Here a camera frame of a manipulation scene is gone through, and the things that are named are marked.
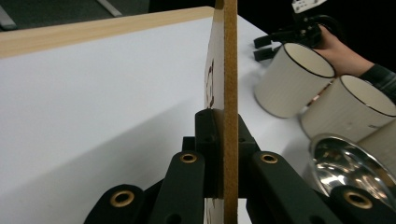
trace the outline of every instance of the sleeve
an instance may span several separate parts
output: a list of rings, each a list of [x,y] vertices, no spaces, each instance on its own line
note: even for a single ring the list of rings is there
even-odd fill
[[[363,73],[360,78],[370,82],[377,89],[384,92],[396,104],[396,74],[394,72],[379,64],[375,64],[367,72]]]

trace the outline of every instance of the wood grain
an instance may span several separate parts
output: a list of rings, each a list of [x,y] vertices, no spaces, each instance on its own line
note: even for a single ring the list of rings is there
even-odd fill
[[[149,13],[0,33],[0,58],[212,17],[213,7]]]
[[[206,223],[237,223],[238,104],[237,6],[217,0],[205,70],[205,105],[215,112],[222,162],[219,198],[206,201]]]

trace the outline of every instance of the screw hole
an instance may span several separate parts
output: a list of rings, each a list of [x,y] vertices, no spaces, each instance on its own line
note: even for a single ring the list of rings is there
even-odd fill
[[[134,194],[129,190],[115,192],[110,198],[110,204],[114,207],[125,207],[134,200]]]
[[[373,203],[370,201],[370,199],[351,190],[348,190],[344,193],[344,198],[350,204],[362,209],[370,209],[373,207]]]
[[[207,136],[206,138],[205,138],[205,141],[206,142],[208,142],[208,143],[211,143],[211,142],[214,142],[215,141],[215,138],[213,137],[213,136]]]
[[[262,161],[265,161],[267,163],[277,163],[277,157],[269,154],[264,154],[262,155]]]
[[[326,224],[326,222],[321,217],[312,216],[309,218],[309,222],[312,224]]]
[[[195,156],[194,154],[184,154],[180,157],[180,160],[183,161],[184,163],[193,163],[195,161],[197,161],[197,156]]]
[[[181,216],[173,214],[166,219],[166,224],[179,224],[181,223]]]

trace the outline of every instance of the shiny metal dish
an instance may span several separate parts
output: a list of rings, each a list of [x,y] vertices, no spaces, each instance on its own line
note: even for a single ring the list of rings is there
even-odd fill
[[[309,150],[308,171],[322,193],[329,196],[336,186],[354,186],[396,209],[395,177],[363,148],[341,136],[320,134]]]

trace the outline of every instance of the black clamp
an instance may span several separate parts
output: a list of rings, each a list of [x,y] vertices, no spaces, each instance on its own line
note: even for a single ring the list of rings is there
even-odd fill
[[[339,37],[342,42],[346,42],[340,24],[332,17],[326,15],[307,17],[304,13],[293,13],[293,19],[294,25],[254,39],[254,47],[258,50],[253,53],[257,62],[274,58],[280,47],[274,49],[264,48],[271,46],[273,42],[280,42],[281,44],[299,43],[311,49],[316,47],[321,40],[319,24],[325,26],[331,33]]]
[[[395,211],[363,189],[340,186],[330,197],[312,190],[284,158],[260,150],[241,117],[238,122],[238,193],[253,224],[396,223]],[[163,180],[146,190],[108,190],[84,224],[202,224],[205,198],[219,197],[219,149],[214,112],[202,110],[195,136],[183,138]]]

